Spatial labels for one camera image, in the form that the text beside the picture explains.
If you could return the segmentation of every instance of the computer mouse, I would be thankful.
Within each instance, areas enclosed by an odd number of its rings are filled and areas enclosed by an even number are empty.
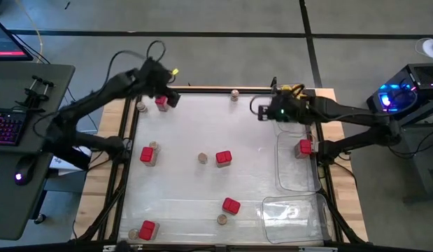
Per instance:
[[[25,155],[20,158],[15,166],[14,182],[16,185],[23,186],[31,181],[36,161],[37,155]]]

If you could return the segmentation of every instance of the wooden table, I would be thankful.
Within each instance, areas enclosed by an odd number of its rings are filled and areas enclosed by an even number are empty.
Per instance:
[[[206,88],[215,88],[215,87],[198,87],[198,88],[202,88],[203,90],[205,90]],[[333,89],[318,88],[315,89],[315,93],[318,96],[327,97],[336,100]],[[99,125],[99,131],[98,131],[99,136],[109,137],[109,136],[118,135],[124,103],[125,103],[124,100],[115,100],[105,105],[104,112],[101,117],[101,124]],[[125,137],[129,136],[129,127],[131,125],[134,107],[135,104],[133,102],[129,110],[129,117],[127,122]],[[337,141],[339,139],[344,138],[342,124],[340,122],[323,123],[322,130],[323,130],[325,140]],[[95,164],[103,162],[107,160],[107,158],[108,158],[107,155],[103,154],[97,161],[95,161]],[[351,170],[351,165],[349,161],[345,161],[338,158],[336,159],[336,162]],[[122,165],[120,165],[119,173],[117,179],[115,180],[116,183],[120,181],[121,170],[122,170]],[[341,215],[346,219],[349,226],[356,232],[356,234],[363,240],[367,240],[367,233],[364,226],[364,219],[362,217],[360,201],[357,196],[355,181],[353,177],[347,171],[343,170],[337,165],[331,165],[330,171],[332,175],[332,182],[333,182],[338,210],[340,211]],[[75,227],[74,227],[78,236],[81,236],[86,231],[86,229],[92,224],[92,222],[98,216],[99,212],[102,210],[104,205],[104,200],[106,198],[106,190],[108,187],[110,172],[111,172],[111,163],[108,162],[106,164],[94,168],[87,174],[87,178],[83,190],[83,196],[81,197],[78,213],[76,216]],[[111,232],[113,217],[114,217],[114,212],[112,211],[109,214],[106,238]]]

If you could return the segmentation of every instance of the backlit keyboard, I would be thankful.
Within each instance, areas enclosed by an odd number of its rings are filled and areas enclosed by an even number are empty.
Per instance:
[[[26,118],[25,111],[0,108],[0,145],[19,144]]]

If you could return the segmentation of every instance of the monitor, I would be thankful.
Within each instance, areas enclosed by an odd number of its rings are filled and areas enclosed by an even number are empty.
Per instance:
[[[0,23],[0,61],[9,60],[33,60],[33,57]]]

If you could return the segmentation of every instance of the red cube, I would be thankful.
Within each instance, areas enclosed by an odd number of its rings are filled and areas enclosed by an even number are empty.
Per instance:
[[[294,147],[294,152],[296,158],[307,158],[312,153],[311,140],[300,140],[300,142]]]
[[[162,96],[155,98],[155,105],[157,105],[157,108],[159,111],[167,112],[169,109],[169,105],[167,104],[168,97]]]
[[[159,230],[159,223],[145,220],[141,226],[139,232],[139,238],[144,239],[146,241],[153,240],[155,239],[158,230]]]
[[[140,161],[146,166],[155,166],[157,160],[157,154],[152,147],[143,147],[140,155]]]
[[[222,203],[222,210],[229,214],[236,215],[239,211],[241,204],[236,200],[225,198],[224,203]]]
[[[230,153],[229,150],[216,153],[216,165],[219,168],[226,167],[227,165],[230,165],[231,162],[232,162],[232,154]]]

